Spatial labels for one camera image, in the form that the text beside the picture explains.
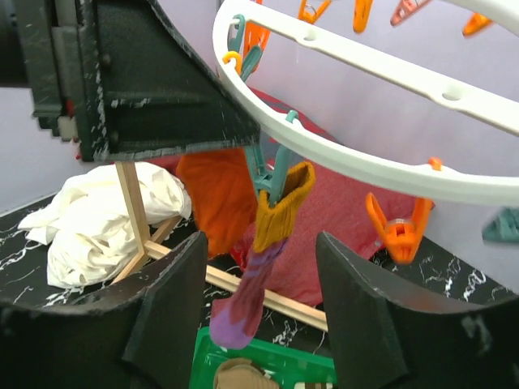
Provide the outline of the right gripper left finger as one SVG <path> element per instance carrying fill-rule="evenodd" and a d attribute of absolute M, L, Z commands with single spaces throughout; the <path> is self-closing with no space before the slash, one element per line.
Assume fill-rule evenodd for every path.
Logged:
<path fill-rule="evenodd" d="M 169 254 L 69 305 L 1 304 L 4 388 L 186 388 L 208 243 Z"/>

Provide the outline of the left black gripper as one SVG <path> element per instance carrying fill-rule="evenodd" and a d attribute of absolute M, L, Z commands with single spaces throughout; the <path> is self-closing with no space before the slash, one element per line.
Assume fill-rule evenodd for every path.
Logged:
<path fill-rule="evenodd" d="M 3 1 L 1 85 L 85 161 L 245 147 L 260 124 L 156 1 Z"/>

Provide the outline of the white round sock hanger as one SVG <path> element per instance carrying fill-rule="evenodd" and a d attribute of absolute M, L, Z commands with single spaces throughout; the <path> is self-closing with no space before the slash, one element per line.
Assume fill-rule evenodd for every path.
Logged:
<path fill-rule="evenodd" d="M 287 123 L 253 95 L 232 64 L 224 83 L 284 145 L 358 180 L 435 200 L 518 203 L 518 4 L 434 1 L 404 23 L 376 1 L 367 29 L 354 3 L 334 2 L 315 24 L 293 1 L 226 1 L 214 20 L 215 55 L 236 15 L 271 31 L 253 84 L 310 113 L 336 142 Z"/>

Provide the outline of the orange sock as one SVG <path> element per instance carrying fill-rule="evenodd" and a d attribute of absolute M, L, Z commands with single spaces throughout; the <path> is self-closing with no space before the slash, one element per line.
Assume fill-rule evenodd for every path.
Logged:
<path fill-rule="evenodd" d="M 208 239 L 208 257 L 229 253 L 255 219 L 257 208 L 244 151 L 186 154 L 176 173 L 191 197 L 196 226 Z"/>

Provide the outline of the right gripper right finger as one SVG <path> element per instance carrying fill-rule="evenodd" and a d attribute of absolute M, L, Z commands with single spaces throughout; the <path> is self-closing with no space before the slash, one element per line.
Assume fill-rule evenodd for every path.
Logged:
<path fill-rule="evenodd" d="M 326 232 L 316 258 L 339 387 L 517 387 L 516 297 L 486 305 L 446 297 Z"/>

